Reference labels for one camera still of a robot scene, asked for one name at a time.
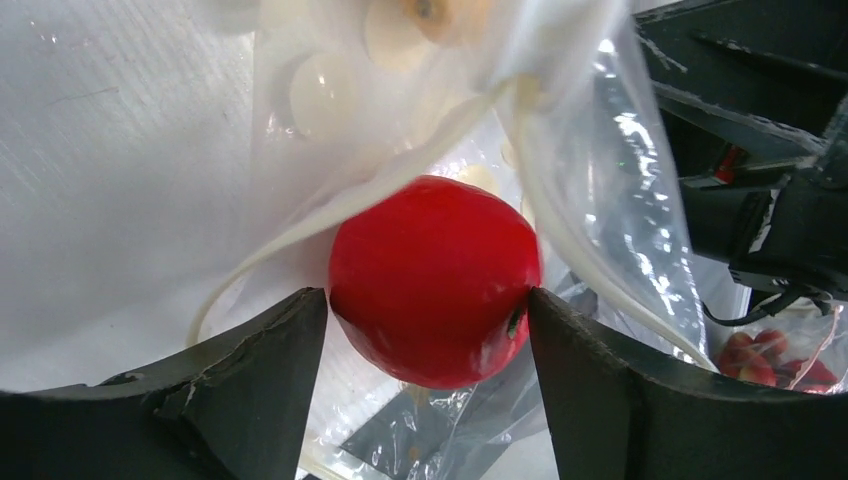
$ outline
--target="orange object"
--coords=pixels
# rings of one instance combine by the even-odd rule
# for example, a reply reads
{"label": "orange object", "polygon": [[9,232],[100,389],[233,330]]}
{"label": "orange object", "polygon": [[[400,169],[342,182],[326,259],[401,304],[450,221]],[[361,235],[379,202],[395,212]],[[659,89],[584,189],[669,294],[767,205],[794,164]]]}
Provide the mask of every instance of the orange object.
{"label": "orange object", "polygon": [[402,0],[404,12],[430,41],[456,45],[479,41],[492,0]]}

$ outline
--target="red fruit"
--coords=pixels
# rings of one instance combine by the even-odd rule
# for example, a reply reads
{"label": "red fruit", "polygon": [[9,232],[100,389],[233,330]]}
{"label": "red fruit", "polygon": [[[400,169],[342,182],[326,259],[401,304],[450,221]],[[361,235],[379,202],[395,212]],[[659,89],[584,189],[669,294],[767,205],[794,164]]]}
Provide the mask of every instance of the red fruit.
{"label": "red fruit", "polygon": [[763,345],[763,355],[777,357],[789,349],[789,340],[780,330],[763,330],[754,338],[754,343]]}
{"label": "red fruit", "polygon": [[730,348],[725,348],[721,351],[716,359],[718,371],[728,377],[736,378],[739,376],[739,364],[736,361],[736,351]]}
{"label": "red fruit", "polygon": [[739,370],[739,380],[746,382],[759,383],[760,385],[768,385],[774,387],[777,385],[777,376],[774,370],[768,363],[768,360],[760,355],[755,355],[747,359],[747,363]]}
{"label": "red fruit", "polygon": [[[780,369],[790,373],[794,378],[801,371],[801,367],[804,366],[804,362],[806,361],[807,359],[792,360],[781,365]],[[813,362],[812,366],[810,366],[807,374],[804,375],[803,381],[821,385],[835,385],[839,382],[839,379],[836,378],[836,375],[834,375],[821,360],[817,359]]]}
{"label": "red fruit", "polygon": [[724,348],[742,349],[748,348],[753,344],[754,339],[750,335],[745,332],[736,332],[727,339]]}
{"label": "red fruit", "polygon": [[423,176],[339,229],[330,306],[354,348],[405,382],[454,389],[500,372],[527,340],[536,234],[478,188]]}

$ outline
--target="red tomato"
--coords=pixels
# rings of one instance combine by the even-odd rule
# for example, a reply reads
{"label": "red tomato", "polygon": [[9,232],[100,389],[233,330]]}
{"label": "red tomato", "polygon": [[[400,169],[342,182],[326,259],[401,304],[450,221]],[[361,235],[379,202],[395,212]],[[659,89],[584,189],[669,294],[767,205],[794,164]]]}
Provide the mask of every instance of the red tomato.
{"label": "red tomato", "polygon": [[527,340],[527,295],[540,277],[536,234],[518,212],[423,176],[342,224],[330,306],[371,363],[447,390],[509,364]]}
{"label": "red tomato", "polygon": [[789,340],[780,330],[763,330],[754,338],[754,343],[765,346],[763,354],[766,356],[779,357],[789,350]]}

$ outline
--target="white plastic bag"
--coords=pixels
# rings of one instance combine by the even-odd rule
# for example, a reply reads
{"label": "white plastic bag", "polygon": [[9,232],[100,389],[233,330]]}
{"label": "white plastic bag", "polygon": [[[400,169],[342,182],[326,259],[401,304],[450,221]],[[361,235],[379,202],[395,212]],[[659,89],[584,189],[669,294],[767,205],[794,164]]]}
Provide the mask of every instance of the white plastic bag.
{"label": "white plastic bag", "polygon": [[[323,286],[334,227],[431,172],[496,190],[527,217],[535,212],[546,286],[558,285],[572,267],[616,310],[677,345],[681,358],[709,366],[675,175],[626,2],[457,3],[469,10],[452,10],[446,36],[430,32],[438,37],[434,43],[399,9],[411,4],[407,0],[263,0],[249,162],[234,155],[232,163],[205,164],[202,153],[221,144],[198,140],[192,148],[200,153],[163,148],[155,165],[138,161],[123,144],[106,152],[112,163],[96,168],[82,168],[84,158],[72,168],[38,164],[58,169],[55,175],[33,174],[25,162],[4,164],[11,184],[4,195],[14,201],[2,218],[10,228],[21,225],[16,221],[24,213],[37,218],[6,244],[16,253],[38,252],[7,259],[12,275],[39,260],[3,297],[6,305],[28,308],[15,310],[14,325],[25,325],[41,309],[58,318],[65,299],[80,307],[67,312],[74,319],[125,308],[110,316],[125,320],[114,337],[82,335],[85,341],[74,342],[69,334],[59,342],[68,355],[82,356],[86,342],[105,339],[121,358],[110,365],[115,373],[150,362],[173,353],[178,337],[208,338],[295,289]],[[239,88],[233,83],[216,83],[210,97]],[[158,102],[174,136],[191,136],[200,120],[219,118],[217,105],[186,106],[168,93]],[[121,110],[126,101],[113,106],[125,121],[93,130],[98,140],[132,138],[144,128]],[[170,103],[181,108],[171,110]],[[56,105],[47,124],[84,123]],[[199,113],[185,113],[192,109]],[[221,118],[215,136],[235,135],[226,128],[226,109]],[[103,184],[70,178],[99,178],[100,168],[114,174]],[[245,173],[249,182],[242,181]],[[45,179],[51,182],[43,189],[32,187]],[[38,203],[41,210],[15,210],[14,202],[33,192],[55,197]],[[84,228],[76,228],[78,217]],[[190,228],[177,228],[183,222]],[[55,231],[62,235],[51,236]],[[56,264],[64,269],[54,271]],[[224,281],[227,270],[232,274]],[[181,319],[203,298],[186,332]],[[159,308],[153,312],[150,305]],[[144,323],[151,318],[161,324]],[[28,333],[16,328],[11,341]],[[38,361],[35,352],[15,372],[61,368],[61,357],[28,368]],[[470,468],[463,463],[469,452],[544,428],[533,375],[524,356],[492,379],[504,382],[497,394],[481,396],[484,385],[421,392],[367,364],[331,321],[302,466],[324,478],[382,478],[379,458],[357,457],[343,442],[393,397],[407,395],[436,409],[450,429],[426,455],[395,453],[411,463],[414,478],[463,478],[451,475]],[[65,378],[79,380],[60,374],[53,381]],[[420,420],[413,416],[411,425]],[[399,438],[377,438],[372,450],[387,455]]]}

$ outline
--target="black mechanical part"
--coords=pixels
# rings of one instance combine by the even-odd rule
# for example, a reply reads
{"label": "black mechanical part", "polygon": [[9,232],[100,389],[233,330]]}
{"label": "black mechanical part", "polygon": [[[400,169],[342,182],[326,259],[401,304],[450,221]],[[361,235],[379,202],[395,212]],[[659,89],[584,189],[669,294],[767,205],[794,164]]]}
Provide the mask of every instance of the black mechanical part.
{"label": "black mechanical part", "polygon": [[828,480],[848,471],[846,394],[707,372],[544,290],[531,295],[530,341],[562,479]]}
{"label": "black mechanical part", "polygon": [[[795,303],[799,298],[806,296],[809,294],[809,291],[806,287],[799,287],[797,285],[790,285],[786,288],[786,291],[781,293],[777,298],[771,300],[763,305],[760,305],[759,308],[749,312],[747,315],[736,318],[736,319],[721,319],[715,317],[712,312],[710,312],[710,307],[704,303],[704,315],[712,320],[714,323],[721,325],[722,327],[744,327],[746,325],[750,325],[754,322],[762,320],[768,316],[775,316],[783,310],[789,308],[790,305]],[[824,313],[824,307],[820,305],[823,302],[817,302],[816,305],[819,305],[819,308]]]}
{"label": "black mechanical part", "polygon": [[764,293],[848,300],[848,3],[684,0],[636,20],[695,253]]}
{"label": "black mechanical part", "polygon": [[294,478],[324,343],[324,292],[101,385],[0,393],[0,477]]}
{"label": "black mechanical part", "polygon": [[636,16],[660,107],[764,159],[820,156],[848,94],[841,0],[684,0]]}

